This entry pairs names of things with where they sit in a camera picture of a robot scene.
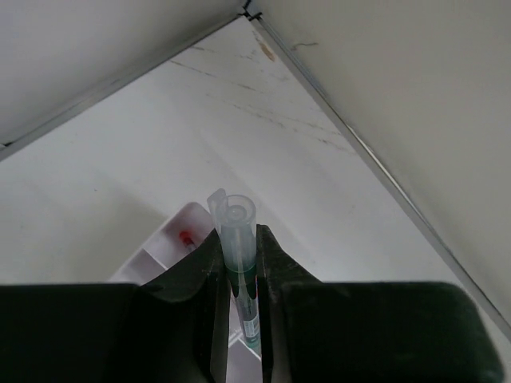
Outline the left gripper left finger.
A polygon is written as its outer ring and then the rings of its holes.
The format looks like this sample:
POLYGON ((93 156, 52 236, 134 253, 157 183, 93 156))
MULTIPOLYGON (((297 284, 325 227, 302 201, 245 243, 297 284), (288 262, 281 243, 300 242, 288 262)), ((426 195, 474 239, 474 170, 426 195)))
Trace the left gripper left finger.
POLYGON ((223 382, 229 283, 212 232, 153 280, 5 285, 4 382, 223 382))

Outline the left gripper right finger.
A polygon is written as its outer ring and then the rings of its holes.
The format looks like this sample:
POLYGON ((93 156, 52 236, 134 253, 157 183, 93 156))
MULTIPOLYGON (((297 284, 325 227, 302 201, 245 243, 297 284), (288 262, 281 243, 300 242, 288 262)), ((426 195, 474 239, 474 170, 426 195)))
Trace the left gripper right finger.
POLYGON ((503 382, 478 308, 445 282, 321 282, 256 229, 266 382, 503 382))

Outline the red gel pen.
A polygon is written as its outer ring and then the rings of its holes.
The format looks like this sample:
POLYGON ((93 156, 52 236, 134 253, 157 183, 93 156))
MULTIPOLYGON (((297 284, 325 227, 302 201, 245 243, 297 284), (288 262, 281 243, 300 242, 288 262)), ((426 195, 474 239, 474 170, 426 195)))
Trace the red gel pen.
POLYGON ((192 236, 187 231, 182 231, 179 234, 179 238, 188 254, 192 253, 196 249, 196 244, 194 243, 192 236))

